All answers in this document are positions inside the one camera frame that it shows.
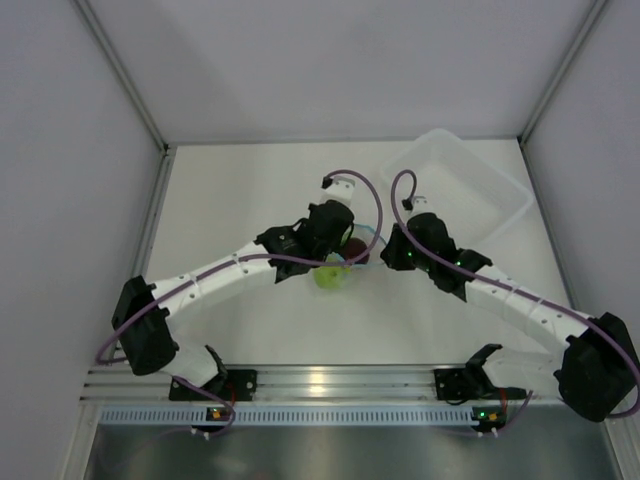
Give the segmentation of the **red fake apple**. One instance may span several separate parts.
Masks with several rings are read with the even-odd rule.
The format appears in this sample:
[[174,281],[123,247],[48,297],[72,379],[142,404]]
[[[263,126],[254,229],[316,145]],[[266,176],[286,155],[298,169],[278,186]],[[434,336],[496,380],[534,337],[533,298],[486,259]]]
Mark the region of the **red fake apple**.
[[345,260],[352,260],[358,257],[356,264],[366,265],[369,263],[370,255],[363,255],[368,248],[367,244],[356,237],[351,237],[342,247],[339,254]]

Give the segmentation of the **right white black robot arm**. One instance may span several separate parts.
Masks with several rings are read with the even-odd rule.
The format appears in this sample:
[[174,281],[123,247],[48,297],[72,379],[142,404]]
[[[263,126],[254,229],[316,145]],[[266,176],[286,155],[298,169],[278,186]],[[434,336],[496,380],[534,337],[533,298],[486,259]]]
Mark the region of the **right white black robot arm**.
[[381,258],[395,271],[424,272],[442,292],[486,310],[544,348],[518,353],[487,344],[465,365],[474,396],[500,388],[557,395],[582,418],[619,417],[617,407],[639,387],[639,358],[626,324],[557,305],[525,289],[486,256],[456,246],[444,222],[431,212],[395,223]]

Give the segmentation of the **clear zip top bag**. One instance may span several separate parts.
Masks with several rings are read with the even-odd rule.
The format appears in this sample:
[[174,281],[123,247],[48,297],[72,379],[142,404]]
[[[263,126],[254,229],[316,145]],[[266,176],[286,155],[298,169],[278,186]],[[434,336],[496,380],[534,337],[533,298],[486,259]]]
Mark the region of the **clear zip top bag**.
[[[374,242],[374,236],[375,229],[373,227],[356,223],[353,230],[347,232],[343,237],[338,251],[332,252],[327,257],[327,261],[329,263],[344,263],[358,257]],[[312,278],[315,285],[325,291],[338,291],[347,288],[360,280],[370,269],[383,264],[380,254],[386,245],[386,239],[380,235],[371,250],[357,262],[349,266],[323,266],[313,269]]]

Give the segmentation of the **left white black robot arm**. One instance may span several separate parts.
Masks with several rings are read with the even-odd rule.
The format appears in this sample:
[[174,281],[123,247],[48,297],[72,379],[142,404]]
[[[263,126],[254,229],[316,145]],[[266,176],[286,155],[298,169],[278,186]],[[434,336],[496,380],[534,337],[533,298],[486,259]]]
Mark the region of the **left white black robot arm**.
[[184,328],[206,319],[215,305],[250,289],[304,275],[337,250],[354,225],[336,200],[310,205],[293,225],[271,227],[233,254],[192,272],[148,283],[129,279],[112,327],[136,376],[157,372],[189,382],[204,399],[225,390],[228,371],[209,345],[187,339]]

